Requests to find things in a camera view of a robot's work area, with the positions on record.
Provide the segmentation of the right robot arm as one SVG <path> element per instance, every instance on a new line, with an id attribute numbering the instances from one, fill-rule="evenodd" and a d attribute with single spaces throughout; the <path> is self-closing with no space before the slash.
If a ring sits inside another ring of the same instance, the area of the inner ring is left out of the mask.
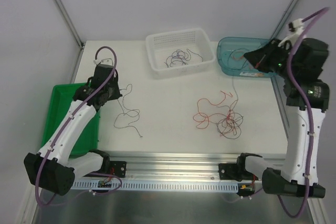
<path id="1" fill-rule="evenodd" d="M 325 188 L 317 177 L 317 150 L 329 106 L 329 86 L 319 78 L 328 56 L 328 44 L 313 38 L 304 39 L 298 49 L 289 41 L 281 46 L 278 39 L 273 39 L 244 55 L 260 72 L 273 72 L 284 79 L 289 130 L 281 168 L 268 164 L 260 155 L 242 153 L 235 167 L 239 178 L 255 175 L 268 194 L 325 197 Z"/>

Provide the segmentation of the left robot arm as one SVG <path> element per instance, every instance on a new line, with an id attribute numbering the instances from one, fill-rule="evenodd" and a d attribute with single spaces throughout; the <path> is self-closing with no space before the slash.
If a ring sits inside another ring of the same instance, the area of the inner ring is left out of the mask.
<path id="1" fill-rule="evenodd" d="M 107 153 L 93 149 L 70 160 L 70 153 L 79 136 L 92 118 L 108 101 L 121 97 L 118 73 L 112 65 L 98 64 L 94 75 L 80 86 L 62 122 L 37 154 L 28 153 L 24 166 L 29 181 L 36 189 L 42 188 L 63 196 L 74 180 L 95 172 L 105 176 L 110 170 Z"/>

